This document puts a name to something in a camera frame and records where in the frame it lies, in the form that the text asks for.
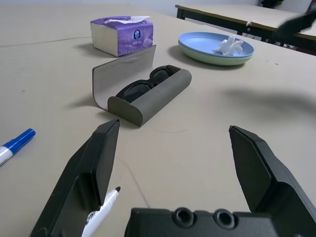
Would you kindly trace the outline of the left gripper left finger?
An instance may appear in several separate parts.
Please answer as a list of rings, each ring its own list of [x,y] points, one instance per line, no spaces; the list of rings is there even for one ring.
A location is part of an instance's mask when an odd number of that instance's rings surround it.
[[[80,237],[92,211],[103,205],[114,165],[120,123],[97,127],[64,168],[32,237]]]

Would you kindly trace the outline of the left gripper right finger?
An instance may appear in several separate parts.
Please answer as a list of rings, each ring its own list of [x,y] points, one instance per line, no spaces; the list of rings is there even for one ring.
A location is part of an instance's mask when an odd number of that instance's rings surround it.
[[[267,142],[234,125],[229,134],[237,178],[250,211],[268,214],[280,237],[314,237],[316,208]]]

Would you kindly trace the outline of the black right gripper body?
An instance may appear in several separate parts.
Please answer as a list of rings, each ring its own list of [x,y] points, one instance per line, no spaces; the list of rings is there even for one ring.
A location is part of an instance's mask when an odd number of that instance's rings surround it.
[[[292,18],[280,25],[274,32],[274,40],[281,42],[282,40],[293,38],[302,30],[312,27],[316,20],[316,10],[312,9],[309,13]]]

